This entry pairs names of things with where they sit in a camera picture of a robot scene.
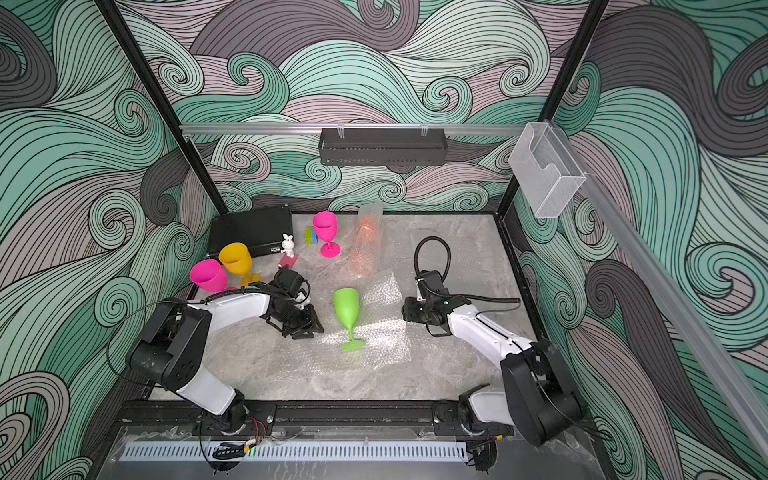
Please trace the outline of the orange glass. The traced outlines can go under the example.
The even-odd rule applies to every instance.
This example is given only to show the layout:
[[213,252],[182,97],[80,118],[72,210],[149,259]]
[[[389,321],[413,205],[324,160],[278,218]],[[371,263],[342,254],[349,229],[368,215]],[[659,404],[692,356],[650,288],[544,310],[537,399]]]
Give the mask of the orange glass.
[[383,238],[383,205],[362,205],[357,215],[357,230],[349,256],[349,266],[358,278],[373,274],[378,268]]

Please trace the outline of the yellow wine glass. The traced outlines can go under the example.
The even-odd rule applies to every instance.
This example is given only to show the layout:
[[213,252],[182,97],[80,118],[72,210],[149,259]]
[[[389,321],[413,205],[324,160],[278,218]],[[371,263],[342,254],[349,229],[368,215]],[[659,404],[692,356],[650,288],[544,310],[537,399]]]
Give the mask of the yellow wine glass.
[[253,271],[253,260],[248,247],[240,242],[230,243],[218,255],[219,261],[227,271],[240,278],[240,287],[248,287],[261,282],[262,276]]

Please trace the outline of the pink wine glass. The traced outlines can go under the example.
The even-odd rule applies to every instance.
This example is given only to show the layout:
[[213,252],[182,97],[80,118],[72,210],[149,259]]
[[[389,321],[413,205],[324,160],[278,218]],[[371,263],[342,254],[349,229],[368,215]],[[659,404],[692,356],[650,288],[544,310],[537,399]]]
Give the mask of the pink wine glass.
[[335,258],[341,253],[341,247],[335,242],[338,233],[338,219],[333,212],[317,213],[312,226],[318,238],[323,242],[320,253],[324,258]]

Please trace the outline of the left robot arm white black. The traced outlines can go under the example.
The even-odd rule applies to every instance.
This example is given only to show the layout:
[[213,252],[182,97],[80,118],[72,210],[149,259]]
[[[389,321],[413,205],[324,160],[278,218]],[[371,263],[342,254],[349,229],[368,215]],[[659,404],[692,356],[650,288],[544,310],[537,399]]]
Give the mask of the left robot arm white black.
[[198,302],[161,301],[126,355],[126,364],[204,410],[222,434],[236,435],[248,423],[244,395],[211,373],[203,357],[212,333],[248,320],[263,320],[284,338],[308,339],[324,332],[309,288],[256,282]]

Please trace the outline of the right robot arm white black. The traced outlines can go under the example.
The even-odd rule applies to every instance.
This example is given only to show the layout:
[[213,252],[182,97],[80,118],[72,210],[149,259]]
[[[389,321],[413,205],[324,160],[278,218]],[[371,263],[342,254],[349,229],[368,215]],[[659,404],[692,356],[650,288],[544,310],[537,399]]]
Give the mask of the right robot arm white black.
[[584,420],[573,375],[550,341],[533,341],[505,329],[463,297],[408,297],[402,314],[407,322],[443,328],[498,368],[499,387],[484,385],[468,394],[471,420],[511,426],[535,446]]

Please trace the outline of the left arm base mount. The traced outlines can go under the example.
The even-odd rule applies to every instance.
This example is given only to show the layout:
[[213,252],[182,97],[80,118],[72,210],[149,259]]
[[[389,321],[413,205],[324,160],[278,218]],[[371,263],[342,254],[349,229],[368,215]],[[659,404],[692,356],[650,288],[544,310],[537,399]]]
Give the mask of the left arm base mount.
[[197,434],[214,437],[267,437],[276,416],[276,404],[244,400],[222,415],[206,414]]

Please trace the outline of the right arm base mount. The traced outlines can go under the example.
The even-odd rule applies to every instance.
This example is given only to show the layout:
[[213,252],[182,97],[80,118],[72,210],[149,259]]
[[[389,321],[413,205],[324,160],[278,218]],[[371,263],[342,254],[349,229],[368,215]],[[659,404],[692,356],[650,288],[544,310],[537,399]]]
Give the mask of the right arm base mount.
[[514,435],[513,426],[480,421],[472,412],[468,401],[436,401],[432,405],[432,415],[434,431],[439,436],[483,439]]

